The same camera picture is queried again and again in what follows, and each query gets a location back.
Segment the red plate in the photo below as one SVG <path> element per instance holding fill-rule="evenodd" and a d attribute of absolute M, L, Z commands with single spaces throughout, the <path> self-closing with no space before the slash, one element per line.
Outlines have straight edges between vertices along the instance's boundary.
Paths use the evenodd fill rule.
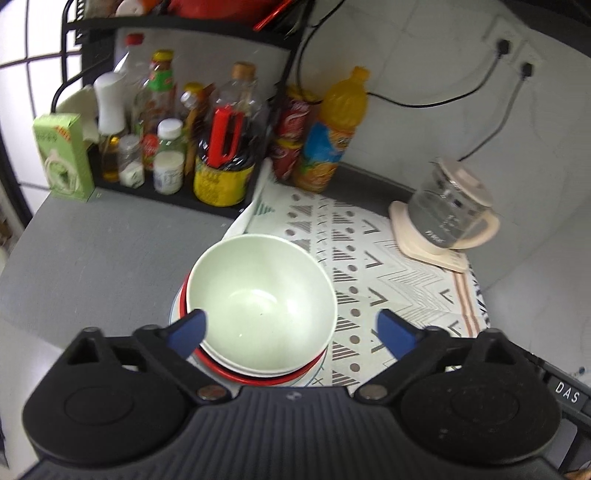
<path fill-rule="evenodd" d="M 308 364 L 304 365 L 304 367 L 301 367 L 294 372 L 271 377 L 256 377 L 235 372 L 215 361 L 211 355 L 204 351 L 204 348 L 202 347 L 196 348 L 193 351 L 192 356 L 200 365 L 203 365 L 205 368 L 211 371 L 211 373 L 218 375 L 226 381 L 235 382 L 240 385 L 273 387 L 294 384 L 294 382 L 300 381 L 302 378 L 304 378 L 305 375 L 314 373 L 322 366 L 322 362 L 324 361 L 325 355 L 327 353 L 328 350 L 325 349 L 321 354 L 312 359 L 311 362 L 308 362 Z"/>

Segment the green ceramic bowl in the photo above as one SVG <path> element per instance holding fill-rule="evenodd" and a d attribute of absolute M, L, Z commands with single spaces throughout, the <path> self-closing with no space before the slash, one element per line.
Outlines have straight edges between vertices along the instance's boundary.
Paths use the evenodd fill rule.
<path fill-rule="evenodd" d="M 272 235 L 238 235 L 208 248 L 188 274 L 184 301 L 206 316 L 204 352 L 259 378 L 293 373 L 320 357 L 338 319 L 324 268 Z"/>

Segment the white bowl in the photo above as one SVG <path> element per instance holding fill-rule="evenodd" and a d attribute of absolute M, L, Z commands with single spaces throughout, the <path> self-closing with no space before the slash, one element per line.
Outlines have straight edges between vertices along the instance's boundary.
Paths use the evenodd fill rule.
<path fill-rule="evenodd" d="M 256 377 L 294 372 L 328 349 L 337 321 L 327 274 L 188 276 L 186 305 L 206 314 L 201 347 L 224 367 Z"/>

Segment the large white plate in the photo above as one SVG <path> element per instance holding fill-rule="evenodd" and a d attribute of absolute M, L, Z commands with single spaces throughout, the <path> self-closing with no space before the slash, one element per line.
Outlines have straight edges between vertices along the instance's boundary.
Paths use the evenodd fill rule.
<path fill-rule="evenodd" d="M 214 383 L 221 384 L 222 387 L 226 388 L 231 394 L 238 392 L 240 388 L 248 385 L 240 385 L 235 382 L 226 381 L 218 375 L 211 373 L 203 365 L 200 365 L 197 360 L 192 356 L 193 351 L 201 347 L 198 345 L 198 341 L 204 337 L 205 324 L 204 324 L 204 312 L 193 311 L 190 313 L 186 306 L 186 288 L 187 288 L 188 277 L 185 277 L 183 284 L 177 295 L 176 307 L 174 313 L 176 318 L 169 322 L 171 328 L 171 337 L 167 340 L 169 347 L 174 349 L 182 358 L 187 361 L 192 360 L 195 366 L 212 379 Z M 287 387 L 287 388 L 300 388 L 308 386 L 311 380 L 315 377 L 315 374 L 320 371 L 318 368 L 314 373 L 305 375 L 300 381 L 294 382 L 294 384 L 287 384 L 284 386 L 273 386 L 273 387 Z"/>

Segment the glass electric kettle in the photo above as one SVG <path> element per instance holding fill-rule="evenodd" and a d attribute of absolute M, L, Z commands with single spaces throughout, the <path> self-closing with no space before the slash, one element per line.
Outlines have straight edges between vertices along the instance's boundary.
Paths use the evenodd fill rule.
<path fill-rule="evenodd" d="M 434 248 L 468 250 L 500 230 L 492 194 L 461 162 L 439 159 L 407 204 L 411 224 Z"/>

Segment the white label supplement bottle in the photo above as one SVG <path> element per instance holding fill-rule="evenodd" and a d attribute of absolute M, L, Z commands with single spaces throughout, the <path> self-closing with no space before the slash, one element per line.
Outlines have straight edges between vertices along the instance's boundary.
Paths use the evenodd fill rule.
<path fill-rule="evenodd" d="M 185 145 L 183 123 L 175 118 L 162 120 L 157 128 L 158 147 L 153 159 L 155 191 L 172 195 L 180 190 L 184 178 Z"/>

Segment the small glass spice jar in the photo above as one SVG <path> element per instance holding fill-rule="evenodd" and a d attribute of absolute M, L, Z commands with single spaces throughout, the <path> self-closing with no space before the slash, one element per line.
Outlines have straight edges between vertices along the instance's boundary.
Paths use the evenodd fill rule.
<path fill-rule="evenodd" d="M 120 138 L 117 151 L 119 183 L 128 188 L 139 188 L 144 183 L 144 169 L 140 139 L 136 135 Z"/>

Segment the green carton box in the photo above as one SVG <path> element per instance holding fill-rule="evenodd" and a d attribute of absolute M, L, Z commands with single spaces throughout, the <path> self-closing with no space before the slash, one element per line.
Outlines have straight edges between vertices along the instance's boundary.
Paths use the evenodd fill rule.
<path fill-rule="evenodd" d="M 86 202 L 95 186 L 80 115 L 39 116 L 33 122 L 33 132 L 50 193 Z"/>

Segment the red soda can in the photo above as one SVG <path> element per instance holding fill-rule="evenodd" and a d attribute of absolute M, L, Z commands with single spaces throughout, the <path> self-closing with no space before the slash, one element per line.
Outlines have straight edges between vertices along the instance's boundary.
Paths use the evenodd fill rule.
<path fill-rule="evenodd" d="M 300 142 L 308 123 L 311 107 L 321 98 L 308 90 L 300 90 L 296 85 L 287 87 L 280 101 L 280 114 L 274 126 L 274 137 L 290 142 Z"/>
<path fill-rule="evenodd" d="M 277 138 L 270 145 L 269 157 L 277 180 L 287 180 L 300 158 L 303 143 L 290 139 Z"/>

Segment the red-label sauce bottle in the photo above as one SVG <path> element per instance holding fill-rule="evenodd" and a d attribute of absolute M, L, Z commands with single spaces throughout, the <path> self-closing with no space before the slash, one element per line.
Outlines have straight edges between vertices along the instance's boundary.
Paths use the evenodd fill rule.
<path fill-rule="evenodd" d="M 153 170 L 153 159 L 158 150 L 158 125 L 174 116 L 176 83 L 173 59 L 172 50 L 154 51 L 148 76 L 135 97 L 134 131 L 140 139 L 142 164 L 147 171 Z"/>

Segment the orange juice bottle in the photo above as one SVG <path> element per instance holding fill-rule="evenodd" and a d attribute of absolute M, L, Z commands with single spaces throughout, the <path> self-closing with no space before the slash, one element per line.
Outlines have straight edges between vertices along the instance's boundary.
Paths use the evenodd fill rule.
<path fill-rule="evenodd" d="M 348 78 L 335 83 L 325 93 L 318 117 L 308 131 L 304 149 L 291 174 L 297 188 L 322 193 L 328 187 L 366 116 L 369 78 L 367 68 L 356 66 Z"/>

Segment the white-capped oil dispenser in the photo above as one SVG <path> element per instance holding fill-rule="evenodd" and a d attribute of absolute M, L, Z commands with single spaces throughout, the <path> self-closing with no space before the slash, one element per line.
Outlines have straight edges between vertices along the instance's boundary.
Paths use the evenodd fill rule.
<path fill-rule="evenodd" d="M 118 181 L 118 146 L 127 128 L 124 87 L 124 77 L 116 72 L 100 75 L 93 84 L 98 107 L 100 171 L 102 179 L 109 183 Z"/>

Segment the upper red soda can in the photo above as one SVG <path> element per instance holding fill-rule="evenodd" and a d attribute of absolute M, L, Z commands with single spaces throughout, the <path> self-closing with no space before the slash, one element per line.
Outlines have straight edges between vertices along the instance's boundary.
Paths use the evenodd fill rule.
<path fill-rule="evenodd" d="M 296 85 L 287 87 L 280 101 L 280 114 L 274 126 L 274 137 L 290 142 L 300 142 L 308 123 L 311 107 L 321 98 L 308 90 L 300 90 Z"/>

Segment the clear red-cap bottle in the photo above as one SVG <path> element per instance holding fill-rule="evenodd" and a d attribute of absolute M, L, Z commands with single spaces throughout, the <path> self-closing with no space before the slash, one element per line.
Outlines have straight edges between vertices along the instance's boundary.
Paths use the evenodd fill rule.
<path fill-rule="evenodd" d="M 114 72 L 120 74 L 125 82 L 126 89 L 136 92 L 144 82 L 144 74 L 147 66 L 142 54 L 144 35 L 142 33 L 130 33 L 125 36 L 125 53 L 114 68 Z"/>

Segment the white wall socket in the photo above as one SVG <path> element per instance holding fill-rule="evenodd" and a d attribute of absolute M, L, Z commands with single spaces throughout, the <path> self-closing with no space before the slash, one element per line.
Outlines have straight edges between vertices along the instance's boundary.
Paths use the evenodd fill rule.
<path fill-rule="evenodd" d="M 483 36 L 483 42 L 493 52 L 493 63 L 487 71 L 489 78 L 496 67 L 505 62 L 518 73 L 523 73 L 523 67 L 531 68 L 532 78 L 541 69 L 544 59 L 530 41 L 505 17 L 496 16 Z"/>

